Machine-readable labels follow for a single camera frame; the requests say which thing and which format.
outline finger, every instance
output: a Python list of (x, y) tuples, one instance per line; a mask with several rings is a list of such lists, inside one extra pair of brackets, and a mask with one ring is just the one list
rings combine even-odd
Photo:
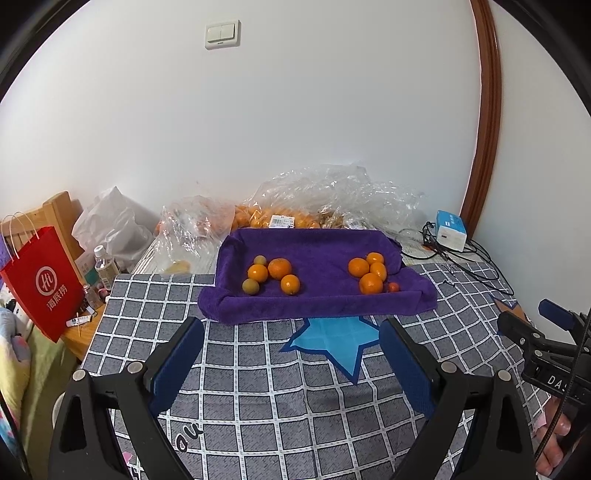
[[(536, 438), (541, 441), (542, 438), (544, 438), (544, 435), (546, 434), (547, 431), (548, 431), (547, 427), (542, 427), (542, 428), (538, 429), (538, 431), (535, 433)], [(544, 455), (545, 455), (548, 463), (552, 467), (558, 466), (559, 463), (564, 458), (564, 454), (562, 452), (562, 449), (558, 445), (556, 435), (550, 436), (548, 443), (544, 447)]]
[(535, 471), (541, 473), (544, 476), (550, 476), (552, 474), (552, 467), (546, 458), (546, 455), (542, 453), (538, 461), (535, 463)]
[[(558, 404), (560, 400), (556, 397), (551, 397), (544, 406), (544, 414), (546, 416), (546, 425), (549, 425), (556, 414), (556, 410), (558, 410)], [(564, 413), (560, 414), (560, 418), (558, 419), (558, 423), (556, 424), (556, 428), (554, 429), (554, 433), (556, 435), (564, 436), (570, 431), (570, 420), (564, 415)]]

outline small orange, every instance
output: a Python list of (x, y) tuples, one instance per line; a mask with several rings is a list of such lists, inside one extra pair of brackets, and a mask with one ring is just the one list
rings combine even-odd
[(400, 285), (398, 285), (398, 284), (397, 284), (396, 282), (394, 282), (394, 281), (391, 281), (391, 282), (388, 284), (388, 291), (389, 291), (390, 293), (396, 293), (396, 292), (400, 291)]
[(361, 278), (369, 273), (369, 264), (363, 258), (353, 258), (349, 262), (349, 273), (354, 277)]
[(365, 259), (368, 261), (369, 265), (376, 262), (384, 263), (384, 256), (377, 252), (371, 252)]
[(364, 295), (382, 293), (384, 284), (375, 273), (366, 273), (359, 280), (359, 289)]
[(255, 210), (251, 216), (250, 226), (252, 228), (261, 228), (262, 222), (262, 212), (260, 210)]
[(308, 220), (303, 215), (297, 215), (295, 217), (295, 227), (296, 228), (308, 228)]
[(252, 261), (253, 265), (265, 265), (267, 266), (267, 259), (263, 255), (257, 255)]
[(265, 265), (251, 265), (248, 269), (248, 278), (256, 280), (259, 283), (263, 283), (267, 281), (269, 277), (269, 272)]
[(283, 293), (295, 295), (300, 291), (300, 279), (295, 275), (286, 275), (281, 279), (281, 289)]
[(247, 278), (242, 282), (242, 291), (249, 295), (256, 295), (260, 290), (260, 286), (256, 280)]
[(388, 278), (388, 271), (383, 263), (374, 262), (369, 266), (369, 271), (375, 273), (381, 281), (386, 281)]
[(291, 273), (291, 264), (285, 258), (276, 258), (269, 262), (269, 275), (275, 280), (281, 280)]

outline barcode sticker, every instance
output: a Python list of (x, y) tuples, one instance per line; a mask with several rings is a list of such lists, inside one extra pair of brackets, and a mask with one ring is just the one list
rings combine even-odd
[(293, 228), (295, 222), (295, 217), (288, 217), (285, 215), (271, 215), (269, 228)]
[(350, 230), (366, 230), (359, 220), (345, 220), (344, 223)]

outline red paper bag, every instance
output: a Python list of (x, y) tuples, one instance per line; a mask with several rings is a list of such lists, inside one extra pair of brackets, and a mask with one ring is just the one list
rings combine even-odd
[(84, 298), (56, 229), (46, 226), (0, 270), (11, 293), (33, 323), (54, 342), (76, 316)]

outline purple towel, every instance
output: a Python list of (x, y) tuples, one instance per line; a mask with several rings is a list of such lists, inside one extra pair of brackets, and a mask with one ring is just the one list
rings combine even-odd
[[(384, 256), (388, 281), (397, 282), (400, 292), (359, 292), (359, 279), (348, 272), (349, 260), (370, 252)], [(241, 228), (222, 244), (216, 286), (201, 291), (199, 308), (207, 318), (230, 325), (303, 317), (414, 315), (435, 309), (435, 286), (414, 270), (401, 268), (400, 252), (398, 244), (378, 231)], [(300, 292), (288, 296), (280, 282), (269, 277), (258, 295), (245, 294), (242, 282), (257, 255), (268, 261), (288, 259), (300, 279)]]
[[(10, 260), (10, 254), (6, 248), (6, 241), (4, 239), (0, 240), (0, 270), (4, 268), (4, 265), (8, 263)], [(0, 277), (0, 288), (4, 285), (4, 280)]]

